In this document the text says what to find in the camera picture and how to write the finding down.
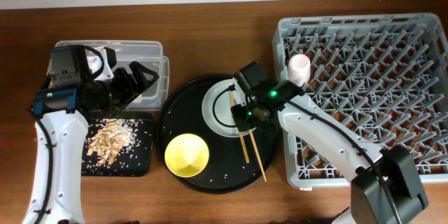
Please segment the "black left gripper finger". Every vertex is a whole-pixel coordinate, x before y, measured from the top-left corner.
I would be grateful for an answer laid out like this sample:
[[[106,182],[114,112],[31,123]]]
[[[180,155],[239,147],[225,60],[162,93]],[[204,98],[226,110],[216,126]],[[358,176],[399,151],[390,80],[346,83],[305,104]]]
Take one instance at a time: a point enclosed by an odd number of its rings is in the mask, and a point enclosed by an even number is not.
[[[120,111],[133,108],[141,102],[141,93],[126,92],[116,102],[115,107]]]
[[[131,62],[129,67],[132,70],[132,76],[136,83],[136,93],[143,93],[147,91],[147,89],[149,89],[159,79],[157,72],[146,68],[137,61]]]

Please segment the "wooden chopstick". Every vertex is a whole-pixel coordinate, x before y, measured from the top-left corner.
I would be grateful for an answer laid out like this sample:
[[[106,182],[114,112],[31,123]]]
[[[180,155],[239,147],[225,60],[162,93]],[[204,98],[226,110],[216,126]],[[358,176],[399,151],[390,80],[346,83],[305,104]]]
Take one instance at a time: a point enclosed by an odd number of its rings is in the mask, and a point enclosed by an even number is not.
[[[261,157],[260,157],[260,154],[259,154],[259,151],[258,151],[258,146],[256,144],[256,140],[255,140],[255,137],[254,137],[254,134],[253,134],[253,130],[250,129],[248,131],[248,133],[249,133],[249,136],[251,138],[251,142],[252,142],[252,145],[253,145],[254,153],[255,153],[255,156],[257,158],[258,165],[259,165],[260,172],[262,174],[263,180],[264,180],[264,182],[267,182],[267,178],[266,178],[266,175],[265,175],[265,170],[264,170],[264,167],[263,167],[263,162],[261,160]]]
[[[229,99],[230,99],[230,107],[232,108],[233,106],[235,106],[235,101],[234,101],[234,98],[233,98],[232,91],[228,91],[228,95],[229,95]],[[242,150],[243,150],[244,158],[245,158],[246,164],[248,164],[248,163],[250,163],[250,160],[249,160],[249,154],[248,154],[247,149],[246,149],[244,135],[240,131],[238,131],[238,133],[239,133],[239,138],[240,138],[240,141],[241,141],[241,147],[242,147]]]

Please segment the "grey plate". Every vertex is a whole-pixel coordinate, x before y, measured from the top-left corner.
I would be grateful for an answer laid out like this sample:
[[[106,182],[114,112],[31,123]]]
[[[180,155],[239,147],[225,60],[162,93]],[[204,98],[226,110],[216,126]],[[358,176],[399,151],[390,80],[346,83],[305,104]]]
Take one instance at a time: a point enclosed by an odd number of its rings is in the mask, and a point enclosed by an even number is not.
[[[236,81],[232,79],[225,79],[213,84],[207,91],[202,100],[202,115],[207,126],[222,137],[235,138],[239,137],[239,131],[236,127],[225,127],[221,125],[214,117],[213,114],[213,102],[217,96],[234,85],[235,90],[232,91],[233,102],[235,105],[245,105],[246,102],[242,101],[242,96],[238,93],[241,89],[237,87]],[[217,100],[215,105],[216,117],[226,125],[234,125],[235,122],[231,113],[231,100],[229,92],[222,94]]]

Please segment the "pink cup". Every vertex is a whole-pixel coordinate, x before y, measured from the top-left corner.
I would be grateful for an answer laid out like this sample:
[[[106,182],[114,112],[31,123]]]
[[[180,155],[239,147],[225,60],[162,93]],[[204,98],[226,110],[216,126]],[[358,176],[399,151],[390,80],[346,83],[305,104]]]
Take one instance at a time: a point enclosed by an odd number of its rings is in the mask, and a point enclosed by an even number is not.
[[[289,81],[302,87],[310,79],[311,62],[308,56],[304,54],[296,54],[290,58],[287,70]]]

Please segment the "yellow bowl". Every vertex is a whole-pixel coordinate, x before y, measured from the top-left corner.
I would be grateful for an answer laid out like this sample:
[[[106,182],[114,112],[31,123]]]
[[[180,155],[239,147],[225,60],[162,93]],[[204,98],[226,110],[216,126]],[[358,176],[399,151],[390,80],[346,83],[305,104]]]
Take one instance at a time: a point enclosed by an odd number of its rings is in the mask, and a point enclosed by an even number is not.
[[[200,136],[180,134],[167,144],[164,162],[172,174],[190,178],[206,168],[209,156],[209,147]]]

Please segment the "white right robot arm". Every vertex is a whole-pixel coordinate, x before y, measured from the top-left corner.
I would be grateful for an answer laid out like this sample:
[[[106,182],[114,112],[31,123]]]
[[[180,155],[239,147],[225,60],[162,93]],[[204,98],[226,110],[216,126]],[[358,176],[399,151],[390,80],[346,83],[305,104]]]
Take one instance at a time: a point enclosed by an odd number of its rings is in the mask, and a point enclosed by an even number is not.
[[[349,182],[351,204],[333,223],[409,223],[428,207],[414,159],[403,146],[368,141],[319,108],[301,87],[269,78],[252,62],[233,75],[242,103],[231,108],[246,131],[278,123],[309,144]]]

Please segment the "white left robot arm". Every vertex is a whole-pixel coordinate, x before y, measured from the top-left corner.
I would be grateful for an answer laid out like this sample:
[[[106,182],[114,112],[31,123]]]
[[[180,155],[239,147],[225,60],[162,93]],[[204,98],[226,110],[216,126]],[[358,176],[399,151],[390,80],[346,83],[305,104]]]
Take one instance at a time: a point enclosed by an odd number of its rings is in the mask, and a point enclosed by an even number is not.
[[[131,134],[109,121],[85,145],[89,119],[124,110],[155,84],[159,75],[137,61],[116,65],[105,47],[63,45],[50,51],[52,70],[28,112],[34,119],[37,156],[31,202],[24,223],[84,223],[81,206],[82,155],[97,153],[111,166]]]

